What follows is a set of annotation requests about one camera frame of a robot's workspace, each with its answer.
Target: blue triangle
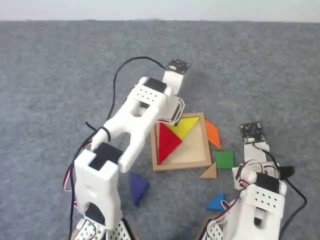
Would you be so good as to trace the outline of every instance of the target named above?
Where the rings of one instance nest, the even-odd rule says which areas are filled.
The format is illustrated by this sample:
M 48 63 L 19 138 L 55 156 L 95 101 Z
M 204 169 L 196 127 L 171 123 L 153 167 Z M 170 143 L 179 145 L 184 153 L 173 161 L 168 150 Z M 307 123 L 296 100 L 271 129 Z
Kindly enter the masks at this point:
M 205 208 L 208 210 L 224 211 L 225 209 L 220 205 L 220 202 L 225 200 L 225 194 L 220 193 L 214 200 L 212 200 Z
M 145 193 L 146 189 L 149 186 L 149 182 L 147 182 L 142 177 L 130 172 L 130 189 L 132 200 L 135 205 L 138 204 L 142 195 Z

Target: white wall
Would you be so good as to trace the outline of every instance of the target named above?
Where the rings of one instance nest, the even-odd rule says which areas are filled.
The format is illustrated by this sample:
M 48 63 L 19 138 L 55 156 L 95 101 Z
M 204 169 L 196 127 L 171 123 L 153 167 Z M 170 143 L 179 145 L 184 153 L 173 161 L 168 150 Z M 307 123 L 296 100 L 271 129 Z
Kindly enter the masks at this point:
M 320 22 L 320 0 L 0 0 L 0 20 Z

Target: green square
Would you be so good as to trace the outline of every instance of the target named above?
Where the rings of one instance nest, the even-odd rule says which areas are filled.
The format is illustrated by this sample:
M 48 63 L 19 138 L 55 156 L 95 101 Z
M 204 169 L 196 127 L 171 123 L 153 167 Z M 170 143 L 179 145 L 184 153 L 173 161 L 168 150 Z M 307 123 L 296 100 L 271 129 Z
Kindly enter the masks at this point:
M 216 151 L 215 161 L 217 169 L 232 169 L 235 166 L 234 153 L 232 151 Z

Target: brown triangle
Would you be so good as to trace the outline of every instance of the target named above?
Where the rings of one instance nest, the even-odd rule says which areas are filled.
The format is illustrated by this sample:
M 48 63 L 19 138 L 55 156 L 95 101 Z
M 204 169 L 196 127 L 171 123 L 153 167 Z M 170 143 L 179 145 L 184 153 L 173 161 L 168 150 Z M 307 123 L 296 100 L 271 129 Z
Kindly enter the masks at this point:
M 212 164 L 201 176 L 201 179 L 216 179 L 217 178 L 217 166 L 216 163 Z

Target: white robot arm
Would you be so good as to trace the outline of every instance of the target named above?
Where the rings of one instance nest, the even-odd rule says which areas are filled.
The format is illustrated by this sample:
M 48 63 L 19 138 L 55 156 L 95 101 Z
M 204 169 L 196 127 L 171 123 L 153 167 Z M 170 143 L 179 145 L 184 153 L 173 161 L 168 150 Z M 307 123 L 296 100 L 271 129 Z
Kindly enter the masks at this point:
M 94 204 L 103 215 L 104 221 L 99 222 L 99 226 L 106 231 L 107 239 L 123 217 L 117 189 L 118 173 L 126 173 L 131 168 L 155 122 L 174 125 L 180 120 L 185 103 L 177 94 L 189 67 L 188 63 L 173 59 L 162 81 L 141 78 L 114 117 L 92 138 L 91 149 L 85 149 L 74 161 L 78 211 L 88 218 L 86 211 Z M 122 133 L 130 133 L 130 143 L 123 154 L 106 144 Z M 101 157 L 103 149 L 107 149 L 108 156 Z

